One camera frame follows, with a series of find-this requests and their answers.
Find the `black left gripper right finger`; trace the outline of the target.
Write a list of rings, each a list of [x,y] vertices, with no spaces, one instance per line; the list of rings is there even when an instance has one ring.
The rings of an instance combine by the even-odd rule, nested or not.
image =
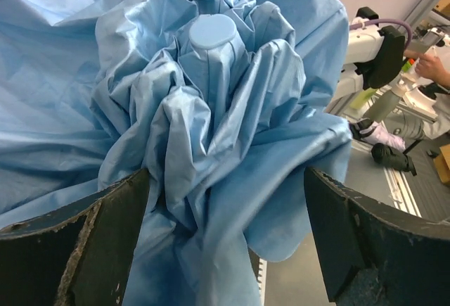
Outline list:
[[[311,230],[330,302],[448,305],[449,225],[410,215],[304,172]]]

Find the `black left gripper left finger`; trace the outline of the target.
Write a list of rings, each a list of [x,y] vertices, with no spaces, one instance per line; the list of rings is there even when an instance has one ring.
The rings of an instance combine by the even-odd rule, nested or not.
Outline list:
[[[2,305],[121,305],[149,193],[139,170],[1,230]]]

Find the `light blue folding umbrella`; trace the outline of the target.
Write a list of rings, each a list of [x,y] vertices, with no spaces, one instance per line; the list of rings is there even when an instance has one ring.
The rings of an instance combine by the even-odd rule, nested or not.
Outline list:
[[[122,304],[259,305],[305,167],[345,178],[348,36],[339,0],[1,0],[1,225],[146,169]]]

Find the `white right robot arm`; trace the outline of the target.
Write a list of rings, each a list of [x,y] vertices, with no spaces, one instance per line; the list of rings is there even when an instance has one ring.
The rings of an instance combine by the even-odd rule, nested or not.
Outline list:
[[[326,112],[340,115],[362,91],[389,84],[401,71],[412,37],[411,26],[403,20],[380,18],[372,8],[359,8],[349,26],[347,55]]]

